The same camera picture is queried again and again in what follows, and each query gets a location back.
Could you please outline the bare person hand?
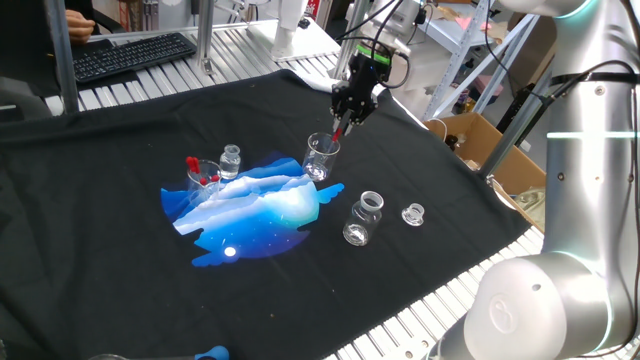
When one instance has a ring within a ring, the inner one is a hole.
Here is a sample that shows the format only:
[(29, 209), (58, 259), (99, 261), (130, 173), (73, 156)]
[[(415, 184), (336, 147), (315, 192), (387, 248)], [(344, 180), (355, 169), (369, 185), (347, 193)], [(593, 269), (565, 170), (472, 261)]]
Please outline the bare person hand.
[(69, 39), (72, 45), (84, 45), (92, 36), (96, 23), (85, 18), (80, 12), (67, 9), (65, 11)]

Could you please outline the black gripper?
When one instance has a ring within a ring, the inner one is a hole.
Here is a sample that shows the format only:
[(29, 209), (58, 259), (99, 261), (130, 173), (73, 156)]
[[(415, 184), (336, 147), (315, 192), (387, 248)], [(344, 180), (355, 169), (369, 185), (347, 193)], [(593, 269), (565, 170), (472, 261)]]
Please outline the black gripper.
[[(371, 58), (360, 52), (351, 57), (348, 83), (336, 83), (332, 86), (330, 113), (334, 118), (334, 132), (341, 131), (343, 136), (348, 136), (378, 109), (377, 96), (372, 95), (372, 91), (376, 85), (387, 80), (390, 69), (389, 58), (377, 55)], [(368, 100), (360, 101), (352, 107), (353, 99)]]

